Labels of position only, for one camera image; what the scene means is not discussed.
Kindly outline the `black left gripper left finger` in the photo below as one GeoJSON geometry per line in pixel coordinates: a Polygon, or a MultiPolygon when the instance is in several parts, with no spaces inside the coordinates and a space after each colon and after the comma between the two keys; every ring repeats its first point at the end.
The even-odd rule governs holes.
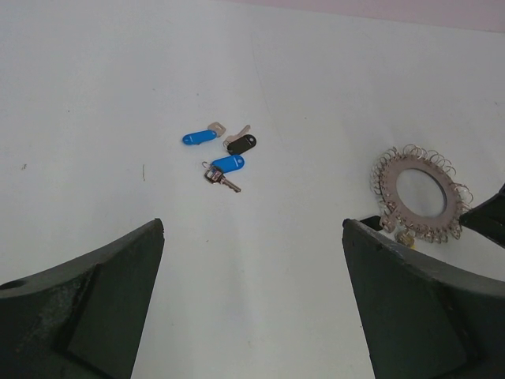
{"type": "Polygon", "coordinates": [[[3,378],[130,378],[163,255],[159,219],[1,286],[3,378]]]}

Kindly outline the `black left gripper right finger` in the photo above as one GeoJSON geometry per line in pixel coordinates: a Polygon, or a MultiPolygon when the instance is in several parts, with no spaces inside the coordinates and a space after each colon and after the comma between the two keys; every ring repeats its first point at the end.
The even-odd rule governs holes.
{"type": "Polygon", "coordinates": [[[377,378],[502,378],[504,283],[409,249],[358,220],[342,244],[377,378]]]}

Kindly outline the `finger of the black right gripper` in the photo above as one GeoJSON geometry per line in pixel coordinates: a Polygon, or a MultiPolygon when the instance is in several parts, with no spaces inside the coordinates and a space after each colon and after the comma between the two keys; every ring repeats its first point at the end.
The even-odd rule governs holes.
{"type": "Polygon", "coordinates": [[[505,246],[504,201],[504,186],[502,186],[496,195],[460,216],[459,223],[503,248],[505,246]]]}

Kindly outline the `silver key dark head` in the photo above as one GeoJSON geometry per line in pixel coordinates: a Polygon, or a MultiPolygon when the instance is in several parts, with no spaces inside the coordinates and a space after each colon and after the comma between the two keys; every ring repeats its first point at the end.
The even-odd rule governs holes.
{"type": "Polygon", "coordinates": [[[205,169],[204,178],[207,182],[211,184],[220,184],[227,186],[232,189],[235,193],[240,193],[241,188],[234,183],[232,183],[224,174],[223,170],[215,165],[212,165],[206,161],[202,163],[205,169]]]}

